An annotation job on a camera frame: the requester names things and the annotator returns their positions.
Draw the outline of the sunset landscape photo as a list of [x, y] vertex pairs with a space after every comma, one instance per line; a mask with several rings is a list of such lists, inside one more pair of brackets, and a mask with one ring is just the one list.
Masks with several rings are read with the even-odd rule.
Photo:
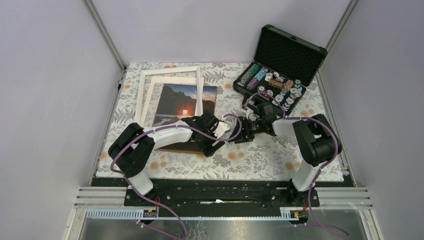
[[160, 93], [152, 126], [173, 124], [182, 118], [196, 116], [197, 87], [165, 83]]

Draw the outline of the white picture frame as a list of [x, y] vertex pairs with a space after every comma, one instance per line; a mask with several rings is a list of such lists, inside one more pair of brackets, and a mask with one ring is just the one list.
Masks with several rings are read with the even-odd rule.
[[140, 73], [134, 121], [160, 126], [203, 113], [204, 80], [200, 66], [143, 70]]

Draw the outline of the white photo mat border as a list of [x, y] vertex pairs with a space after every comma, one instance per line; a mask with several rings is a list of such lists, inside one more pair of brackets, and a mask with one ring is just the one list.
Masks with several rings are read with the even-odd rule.
[[136, 122], [142, 127], [158, 127], [200, 116], [203, 114], [202, 97], [202, 78], [197, 81], [196, 77], [154, 75]]

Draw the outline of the brown frame backing board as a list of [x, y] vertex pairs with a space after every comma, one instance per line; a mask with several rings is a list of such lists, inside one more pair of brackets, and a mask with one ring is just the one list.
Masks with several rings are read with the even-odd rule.
[[156, 151], [204, 155], [203, 151], [196, 145], [168, 145], [157, 148]]

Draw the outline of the yellow handled screwdriver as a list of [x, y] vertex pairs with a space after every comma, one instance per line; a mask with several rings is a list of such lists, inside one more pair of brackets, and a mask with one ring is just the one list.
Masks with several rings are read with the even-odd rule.
[[279, 137], [275, 136], [274, 137], [284, 148], [286, 148], [286, 142], [281, 140]]

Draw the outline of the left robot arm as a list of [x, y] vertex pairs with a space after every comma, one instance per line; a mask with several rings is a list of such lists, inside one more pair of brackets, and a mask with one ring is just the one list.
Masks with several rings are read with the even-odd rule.
[[153, 183], [145, 169], [152, 152], [179, 143], [193, 142], [210, 157], [224, 142], [220, 138], [230, 126], [210, 112], [201, 116], [184, 117], [175, 123], [143, 128], [134, 122], [128, 125], [111, 144], [107, 153], [112, 158], [110, 168], [129, 180], [137, 191], [136, 199], [144, 206], [155, 200]]

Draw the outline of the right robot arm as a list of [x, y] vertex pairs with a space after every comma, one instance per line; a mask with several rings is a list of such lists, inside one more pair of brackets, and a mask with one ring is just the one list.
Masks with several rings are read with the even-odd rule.
[[257, 134], [270, 136], [294, 136], [302, 156], [302, 163], [290, 179], [287, 201], [293, 206], [301, 205], [308, 191], [315, 185], [322, 168], [332, 162], [343, 147], [323, 114], [312, 117], [279, 117], [273, 104], [257, 106], [257, 117], [240, 116], [230, 135], [236, 144], [251, 142]]

